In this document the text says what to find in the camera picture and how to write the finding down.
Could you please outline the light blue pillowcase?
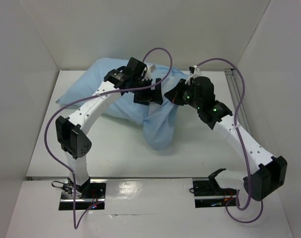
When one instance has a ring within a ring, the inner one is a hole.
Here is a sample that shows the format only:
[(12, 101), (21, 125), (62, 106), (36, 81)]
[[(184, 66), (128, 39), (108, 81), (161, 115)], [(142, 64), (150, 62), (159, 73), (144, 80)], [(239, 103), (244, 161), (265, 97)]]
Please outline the light blue pillowcase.
[[(103, 78), (112, 69), (126, 66), (126, 59), (102, 58), (97, 60), (62, 96), (56, 103), (66, 105), (73, 101), (93, 95), (101, 85)], [(127, 119), (143, 126), (143, 138), (154, 150), (166, 149), (172, 142), (177, 105), (163, 98), (161, 105), (147, 105), (133, 102), (132, 93), (124, 94), (110, 105), (104, 114), (121, 119)]]

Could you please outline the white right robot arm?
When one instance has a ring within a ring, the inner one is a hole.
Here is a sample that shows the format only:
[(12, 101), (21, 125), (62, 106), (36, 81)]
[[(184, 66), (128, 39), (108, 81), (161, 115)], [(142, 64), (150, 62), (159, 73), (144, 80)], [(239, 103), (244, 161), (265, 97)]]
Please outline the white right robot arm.
[(244, 188), (251, 199), (261, 201), (284, 184), (286, 159), (268, 152), (237, 123), (232, 111), (216, 100), (214, 85), (209, 78), (181, 79), (164, 95), (178, 106), (189, 105), (196, 109), (201, 121), (224, 138), (247, 163), (246, 172), (218, 169), (210, 174), (208, 189), (211, 193)]

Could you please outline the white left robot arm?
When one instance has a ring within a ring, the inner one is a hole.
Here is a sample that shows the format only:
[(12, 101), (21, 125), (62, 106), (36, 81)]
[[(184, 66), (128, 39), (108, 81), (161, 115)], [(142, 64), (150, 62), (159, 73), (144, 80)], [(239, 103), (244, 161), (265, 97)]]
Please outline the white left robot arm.
[(65, 152), (67, 164), (72, 169), (68, 182), (72, 192), (79, 198), (90, 192), (90, 177), (87, 171), (86, 155), (92, 147), (87, 137), (94, 122), (108, 107), (117, 101), (128, 88), (135, 88), (133, 101), (140, 104), (155, 102), (162, 104), (160, 78), (152, 87), (151, 74), (155, 72), (154, 64), (145, 64), (130, 58), (126, 66), (109, 71), (94, 93), (95, 98), (85, 102), (77, 111), (55, 121), (57, 140)]

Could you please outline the aluminium side rail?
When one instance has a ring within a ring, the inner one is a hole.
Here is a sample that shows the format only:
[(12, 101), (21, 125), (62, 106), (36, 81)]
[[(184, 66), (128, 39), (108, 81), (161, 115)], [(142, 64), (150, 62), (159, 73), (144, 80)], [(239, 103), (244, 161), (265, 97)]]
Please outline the aluminium side rail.
[[(236, 108), (242, 98), (243, 88), (241, 78), (239, 77), (236, 70), (230, 68), (225, 69), (225, 77), (228, 83), (233, 105)], [(238, 110), (238, 122), (240, 122), (243, 128), (249, 134), (251, 134), (251, 129), (243, 104), (240, 105), (240, 109)]]

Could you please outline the aluminium table edge rail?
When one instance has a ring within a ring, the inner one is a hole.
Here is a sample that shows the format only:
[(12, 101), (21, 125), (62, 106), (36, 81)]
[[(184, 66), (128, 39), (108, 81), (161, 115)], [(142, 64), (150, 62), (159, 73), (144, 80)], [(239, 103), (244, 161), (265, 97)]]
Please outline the aluminium table edge rail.
[[(95, 177), (90, 176), (91, 179), (208, 179), (208, 176), (203, 177)], [(26, 180), (58, 180), (67, 179), (67, 176), (26, 176)]]

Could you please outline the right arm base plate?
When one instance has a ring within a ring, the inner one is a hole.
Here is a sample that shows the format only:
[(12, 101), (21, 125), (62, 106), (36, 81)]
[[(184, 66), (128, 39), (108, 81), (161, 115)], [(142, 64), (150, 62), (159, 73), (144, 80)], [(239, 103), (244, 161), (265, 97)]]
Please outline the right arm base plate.
[(194, 195), (196, 208), (225, 207), (235, 205), (237, 191), (235, 189), (214, 188), (209, 180), (193, 180), (189, 192)]

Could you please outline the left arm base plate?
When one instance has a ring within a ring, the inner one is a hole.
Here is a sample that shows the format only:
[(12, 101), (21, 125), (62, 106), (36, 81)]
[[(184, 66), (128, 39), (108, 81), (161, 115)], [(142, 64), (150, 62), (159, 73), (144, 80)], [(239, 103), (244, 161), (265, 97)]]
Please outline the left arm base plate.
[[(73, 188), (67, 180), (53, 181), (52, 186), (61, 189), (59, 211), (73, 210)], [(106, 180), (92, 179), (83, 192), (76, 192), (75, 210), (104, 210)]]

